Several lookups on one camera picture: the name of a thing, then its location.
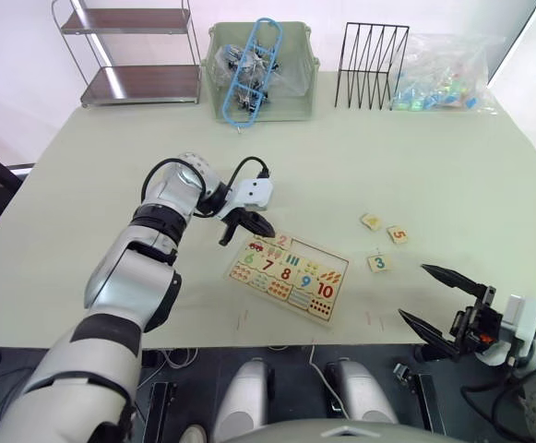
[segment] number puzzle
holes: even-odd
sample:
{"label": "number puzzle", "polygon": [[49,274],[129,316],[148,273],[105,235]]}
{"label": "number puzzle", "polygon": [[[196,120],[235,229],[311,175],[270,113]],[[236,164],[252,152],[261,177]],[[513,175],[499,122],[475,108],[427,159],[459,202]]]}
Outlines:
{"label": "number puzzle", "polygon": [[330,324],[348,260],[293,236],[253,236],[228,275],[270,300],[320,324]]}

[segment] metal shelf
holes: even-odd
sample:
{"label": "metal shelf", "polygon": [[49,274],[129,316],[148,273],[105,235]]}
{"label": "metal shelf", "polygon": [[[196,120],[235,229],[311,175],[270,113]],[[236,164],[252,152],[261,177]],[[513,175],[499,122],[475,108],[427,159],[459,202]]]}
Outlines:
{"label": "metal shelf", "polygon": [[74,10],[64,34],[186,34],[189,9],[86,8]]}
{"label": "metal shelf", "polygon": [[81,96],[81,103],[197,103],[199,79],[197,65],[104,66]]}

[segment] clear plastic bag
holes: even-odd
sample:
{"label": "clear plastic bag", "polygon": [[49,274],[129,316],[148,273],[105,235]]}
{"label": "clear plastic bag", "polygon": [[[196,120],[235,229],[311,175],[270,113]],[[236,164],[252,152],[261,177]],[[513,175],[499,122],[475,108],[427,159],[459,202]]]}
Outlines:
{"label": "clear plastic bag", "polygon": [[[216,64],[211,72],[218,86],[228,87],[231,84],[241,62],[243,50],[240,46],[225,44],[214,54]],[[308,91],[312,67],[303,64],[302,60],[286,60],[282,65],[278,59],[267,85],[261,84],[269,68],[265,59],[250,52],[243,63],[240,81],[254,89],[262,87],[271,97],[302,97]]]}
{"label": "clear plastic bag", "polygon": [[409,36],[393,109],[496,114],[487,89],[491,39],[445,34]]}

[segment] table surface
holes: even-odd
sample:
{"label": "table surface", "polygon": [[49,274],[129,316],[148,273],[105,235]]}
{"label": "table surface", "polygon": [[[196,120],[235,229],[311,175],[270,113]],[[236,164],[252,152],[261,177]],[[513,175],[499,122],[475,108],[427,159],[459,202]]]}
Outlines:
{"label": "table surface", "polygon": [[[321,73],[313,120],[242,134],[213,119],[205,93],[199,105],[77,109],[0,219],[0,346],[49,347],[81,319],[85,284],[146,173],[186,150],[225,181],[243,157],[262,157],[275,186],[265,216],[350,265],[326,328],[228,279],[248,233],[222,247],[223,223],[193,219],[175,263],[182,290],[145,347],[419,341],[398,308],[446,331],[473,302],[421,263],[492,284],[500,310],[511,293],[536,297],[536,152],[509,116],[336,109],[334,93],[335,75]],[[366,212],[409,242],[368,231]],[[368,269],[378,251],[392,270]]]}

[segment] floor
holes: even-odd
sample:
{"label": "floor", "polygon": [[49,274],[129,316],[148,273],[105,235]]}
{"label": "floor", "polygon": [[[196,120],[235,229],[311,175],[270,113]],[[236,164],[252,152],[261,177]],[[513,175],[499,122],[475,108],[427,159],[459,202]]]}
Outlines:
{"label": "floor", "polygon": [[[349,357],[364,364],[387,394],[399,421],[423,428],[416,397],[392,374],[396,363],[407,364],[415,372],[433,376],[449,436],[479,443],[506,441],[498,437],[459,396],[461,385],[478,385],[495,379],[497,373],[492,368],[471,356],[458,364],[450,361],[418,364],[412,358],[412,350],[410,345],[317,346],[315,362],[322,369],[328,362],[336,362],[340,357]],[[0,404],[7,406],[10,403],[15,395],[7,396],[7,393],[19,391],[43,353],[41,350],[0,349]],[[275,370],[275,397],[268,407],[269,423],[325,418],[328,416],[328,403],[320,379],[308,365],[309,353],[309,346],[291,346],[278,352],[268,348],[201,349],[188,368],[173,370],[165,366],[138,391],[137,403],[146,416],[152,384],[159,381],[176,383],[175,400],[169,406],[161,442],[177,443],[188,425],[201,424],[207,430],[212,428],[220,402],[238,368],[251,358],[260,357]],[[173,358],[178,361],[179,353]],[[156,364],[153,362],[151,368],[144,368],[141,379],[152,374],[160,363],[161,359]],[[484,408],[489,407],[487,397],[479,396],[479,399]],[[510,426],[520,427],[523,424],[522,411],[513,401],[504,408],[503,418]],[[140,442],[142,436],[143,425],[136,420],[131,441]]]}

